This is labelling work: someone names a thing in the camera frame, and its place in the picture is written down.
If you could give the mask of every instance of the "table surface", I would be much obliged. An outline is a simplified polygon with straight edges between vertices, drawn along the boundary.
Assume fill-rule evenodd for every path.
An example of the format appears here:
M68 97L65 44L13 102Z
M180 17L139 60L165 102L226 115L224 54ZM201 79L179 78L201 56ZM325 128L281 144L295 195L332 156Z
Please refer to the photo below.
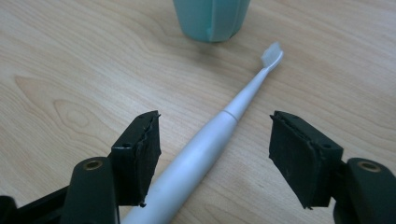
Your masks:
M1 1L0 194L18 206L68 185L139 114L159 110L153 181L262 68L265 80L220 159L173 223L333 223L304 210L268 158L275 110L396 173L396 3L252 0L242 29L184 36L171 0ZM121 209L125 216L129 208Z

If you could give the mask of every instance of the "toothbrush neck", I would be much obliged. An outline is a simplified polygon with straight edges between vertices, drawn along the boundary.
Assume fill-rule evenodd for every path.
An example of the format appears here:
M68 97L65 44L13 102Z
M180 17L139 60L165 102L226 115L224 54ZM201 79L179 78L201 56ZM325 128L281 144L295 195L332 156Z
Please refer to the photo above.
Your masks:
M232 115L236 120L240 120L247 110L250 102L253 100L260 86L267 77L270 69L263 68L251 81L242 89L226 107L223 111Z

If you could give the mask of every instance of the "wooden table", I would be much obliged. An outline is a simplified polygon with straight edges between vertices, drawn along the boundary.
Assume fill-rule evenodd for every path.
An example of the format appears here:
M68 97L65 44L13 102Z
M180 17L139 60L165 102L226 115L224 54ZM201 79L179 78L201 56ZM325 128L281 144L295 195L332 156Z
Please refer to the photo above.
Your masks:
M0 2L0 194L18 206L68 185L139 114L162 114L155 180L262 68L285 57L173 223L333 223L304 210L268 159L269 115L307 120L396 173L396 3L252 0L227 42L184 36L171 0ZM122 209L124 216L129 208Z

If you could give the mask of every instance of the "white toothbrush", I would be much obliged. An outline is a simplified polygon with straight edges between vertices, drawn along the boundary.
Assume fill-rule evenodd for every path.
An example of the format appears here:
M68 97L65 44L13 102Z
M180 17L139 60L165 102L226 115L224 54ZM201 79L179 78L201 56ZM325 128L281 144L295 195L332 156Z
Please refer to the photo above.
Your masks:
M149 188L146 207L135 207L123 224L169 223L219 158L267 74L282 60L276 42L262 55L264 68L183 148Z

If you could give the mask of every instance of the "toothbrush head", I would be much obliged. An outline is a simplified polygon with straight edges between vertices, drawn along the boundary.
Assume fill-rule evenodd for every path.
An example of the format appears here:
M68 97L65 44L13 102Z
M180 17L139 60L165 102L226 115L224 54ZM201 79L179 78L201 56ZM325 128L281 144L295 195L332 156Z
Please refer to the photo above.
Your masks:
M262 55L262 63L264 68L270 72L282 61L282 58L283 50L280 48L279 42L275 42Z

